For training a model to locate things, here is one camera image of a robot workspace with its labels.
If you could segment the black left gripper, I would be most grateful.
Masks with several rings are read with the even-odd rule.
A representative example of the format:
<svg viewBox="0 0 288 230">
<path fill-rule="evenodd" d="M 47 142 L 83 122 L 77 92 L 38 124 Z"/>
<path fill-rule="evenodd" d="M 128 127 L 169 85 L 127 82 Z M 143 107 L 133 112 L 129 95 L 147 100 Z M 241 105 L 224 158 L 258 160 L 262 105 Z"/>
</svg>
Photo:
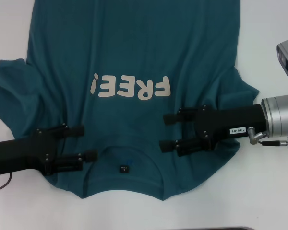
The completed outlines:
<svg viewBox="0 0 288 230">
<path fill-rule="evenodd" d="M 98 160 L 97 150 L 57 157 L 55 139 L 84 136 L 84 126 L 69 127 L 66 123 L 47 132 L 0 142 L 0 175 L 34 169 L 49 176 L 61 172 L 81 171 L 84 163 Z"/>
</svg>

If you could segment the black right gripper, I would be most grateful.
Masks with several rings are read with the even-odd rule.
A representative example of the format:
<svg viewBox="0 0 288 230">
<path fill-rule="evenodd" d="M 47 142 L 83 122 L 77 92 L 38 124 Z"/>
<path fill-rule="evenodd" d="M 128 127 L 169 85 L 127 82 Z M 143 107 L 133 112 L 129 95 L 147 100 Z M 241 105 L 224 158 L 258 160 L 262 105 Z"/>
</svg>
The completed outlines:
<svg viewBox="0 0 288 230">
<path fill-rule="evenodd" d="M 266 132 L 266 118 L 260 105 L 228 110 L 216 110 L 209 106 L 180 108 L 175 114 L 163 116 L 166 125 L 194 123 L 196 138 L 161 140 L 162 153 L 176 151 L 179 157 L 200 151 L 210 151 L 225 139 L 248 136 L 247 129 Z"/>
</svg>

